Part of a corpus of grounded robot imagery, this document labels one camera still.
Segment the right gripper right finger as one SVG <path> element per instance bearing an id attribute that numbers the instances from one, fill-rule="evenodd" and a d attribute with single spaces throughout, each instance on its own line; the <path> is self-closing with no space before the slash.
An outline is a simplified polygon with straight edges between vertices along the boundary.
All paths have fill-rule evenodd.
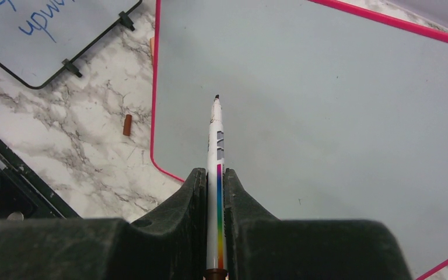
<path id="1" fill-rule="evenodd" d="M 396 238 L 365 219 L 281 220 L 224 179 L 231 279 L 411 279 Z"/>

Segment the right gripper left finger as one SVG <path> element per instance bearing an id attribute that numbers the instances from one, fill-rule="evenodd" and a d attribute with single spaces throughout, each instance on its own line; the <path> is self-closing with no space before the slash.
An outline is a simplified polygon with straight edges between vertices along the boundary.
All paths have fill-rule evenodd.
<path id="1" fill-rule="evenodd" d="M 129 223 L 0 220 L 0 279 L 201 279 L 205 170 Z"/>

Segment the white rainbow marker pen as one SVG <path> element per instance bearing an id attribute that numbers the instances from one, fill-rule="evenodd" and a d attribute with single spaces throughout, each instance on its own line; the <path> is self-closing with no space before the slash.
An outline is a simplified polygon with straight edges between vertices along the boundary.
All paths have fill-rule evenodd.
<path id="1" fill-rule="evenodd" d="M 224 186 L 225 149 L 222 106 L 219 95 L 211 107 L 206 167 L 206 264 L 205 279 L 227 279 L 227 252 L 225 233 Z"/>

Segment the brown marker cap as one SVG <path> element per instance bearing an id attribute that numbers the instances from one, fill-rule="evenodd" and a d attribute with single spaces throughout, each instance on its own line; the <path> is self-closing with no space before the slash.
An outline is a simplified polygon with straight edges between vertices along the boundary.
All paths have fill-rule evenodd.
<path id="1" fill-rule="evenodd" d="M 131 135 L 132 115 L 127 114 L 124 119 L 122 134 L 126 137 Z"/>

